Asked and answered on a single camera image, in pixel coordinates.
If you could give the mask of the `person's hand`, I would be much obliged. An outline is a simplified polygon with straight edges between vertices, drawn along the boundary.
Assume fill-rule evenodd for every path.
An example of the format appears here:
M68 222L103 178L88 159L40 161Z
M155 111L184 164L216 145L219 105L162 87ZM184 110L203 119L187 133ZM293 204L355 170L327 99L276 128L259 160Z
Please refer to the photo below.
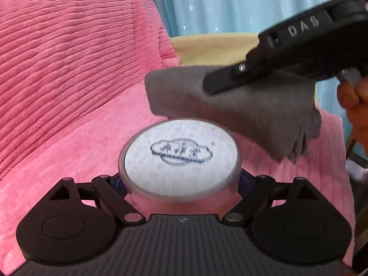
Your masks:
M342 82L337 88L337 100L345 109L348 121L352 125L352 136L360 143L367 154L368 147L368 83L367 76L356 86Z

